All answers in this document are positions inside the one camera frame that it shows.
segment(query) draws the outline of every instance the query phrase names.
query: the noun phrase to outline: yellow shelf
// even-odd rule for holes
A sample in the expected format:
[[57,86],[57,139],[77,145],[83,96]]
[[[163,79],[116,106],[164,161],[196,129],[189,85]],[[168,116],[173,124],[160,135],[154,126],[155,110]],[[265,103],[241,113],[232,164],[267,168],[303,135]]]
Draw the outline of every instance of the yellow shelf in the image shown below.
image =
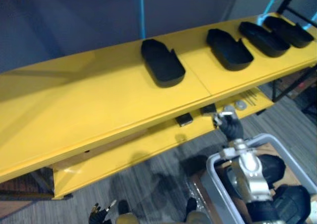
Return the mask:
[[[240,118],[243,118],[273,105],[273,102],[259,89],[253,88],[251,91],[254,97],[247,98],[245,93],[235,95],[216,103],[216,107],[220,111],[224,105],[233,104],[234,101],[242,99],[248,107],[243,111],[237,111],[237,114]],[[214,129],[210,116],[201,116],[199,110],[191,112],[191,115],[194,121],[184,127],[180,127],[172,119],[149,128],[146,134],[135,140],[84,162],[67,166],[66,160],[63,161],[64,167],[62,164],[52,165],[55,198],[62,198],[64,195],[85,185],[103,179]]]
[[174,48],[184,80],[157,87],[140,54],[142,41],[65,56],[0,74],[0,182],[155,126],[173,117],[312,65],[316,42],[227,71],[205,43],[208,29],[240,37],[232,20],[156,37]]

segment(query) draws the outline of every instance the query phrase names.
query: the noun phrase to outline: blue pole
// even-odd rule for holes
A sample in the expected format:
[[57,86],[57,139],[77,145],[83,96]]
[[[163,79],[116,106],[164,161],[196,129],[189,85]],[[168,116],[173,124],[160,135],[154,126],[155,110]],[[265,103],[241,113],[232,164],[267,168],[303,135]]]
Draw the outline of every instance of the blue pole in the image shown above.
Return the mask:
[[[316,21],[317,19],[317,12],[315,13],[315,15],[312,17],[312,21]],[[303,28],[305,30],[307,30],[308,28],[310,28],[312,25],[310,23],[308,23],[306,26],[304,26]]]
[[142,39],[146,38],[144,0],[140,0],[140,34]]
[[264,19],[266,18],[266,14],[268,13],[269,9],[272,7],[273,3],[275,2],[275,0],[270,0],[270,2],[268,3],[268,5],[266,6],[263,14],[258,17],[258,21],[257,21],[257,24],[258,25],[261,25],[262,22],[264,21]]

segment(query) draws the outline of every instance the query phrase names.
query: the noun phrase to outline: gray storage bin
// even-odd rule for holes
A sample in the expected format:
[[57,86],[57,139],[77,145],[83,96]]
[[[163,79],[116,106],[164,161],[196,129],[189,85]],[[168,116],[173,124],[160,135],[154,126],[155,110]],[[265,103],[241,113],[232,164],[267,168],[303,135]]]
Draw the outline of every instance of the gray storage bin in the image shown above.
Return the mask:
[[[307,188],[308,192],[311,195],[316,194],[316,184],[308,177],[308,175],[303,171],[303,169],[276,137],[262,133],[247,140],[247,145],[254,148],[266,143],[270,143],[275,148],[275,150],[283,158],[284,162],[296,175],[300,183]],[[213,154],[208,158],[207,172],[201,178],[202,185],[206,189],[224,224],[244,224],[245,222],[215,171],[214,164],[220,160],[219,153]]]

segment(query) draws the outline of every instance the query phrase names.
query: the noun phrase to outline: black shoe insole tray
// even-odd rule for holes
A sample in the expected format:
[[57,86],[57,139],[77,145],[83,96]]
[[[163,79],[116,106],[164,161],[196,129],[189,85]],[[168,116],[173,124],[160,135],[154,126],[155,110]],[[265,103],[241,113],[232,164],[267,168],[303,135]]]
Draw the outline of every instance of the black shoe insole tray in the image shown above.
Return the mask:
[[274,32],[268,32],[251,22],[241,22],[239,31],[261,52],[269,57],[283,55],[290,45]]
[[180,83],[185,76],[185,69],[174,50],[154,39],[143,41],[141,54],[146,61],[147,69],[160,87],[170,87]]
[[244,46],[242,40],[238,42],[227,32],[219,29],[210,29],[207,43],[220,63],[228,70],[241,70],[252,61],[253,56]]
[[298,23],[291,25],[278,17],[267,17],[263,24],[295,47],[303,48],[314,40]]

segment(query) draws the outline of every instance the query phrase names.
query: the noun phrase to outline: gray wall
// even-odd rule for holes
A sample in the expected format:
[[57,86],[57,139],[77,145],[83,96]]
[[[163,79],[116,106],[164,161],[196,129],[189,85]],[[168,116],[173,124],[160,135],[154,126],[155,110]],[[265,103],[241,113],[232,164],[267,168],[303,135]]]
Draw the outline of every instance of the gray wall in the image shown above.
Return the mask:
[[[145,0],[147,36],[260,14],[268,2]],[[316,0],[293,4],[308,17],[316,12]],[[0,72],[137,40],[139,17],[138,0],[0,0]]]
[[[236,19],[261,14],[269,2],[270,0],[236,0],[226,19]],[[275,0],[268,12],[277,11],[282,2],[283,0]],[[317,12],[317,0],[292,0],[289,6],[309,19]],[[305,21],[289,12],[285,12],[283,15],[294,22],[299,22],[301,25],[307,25]]]

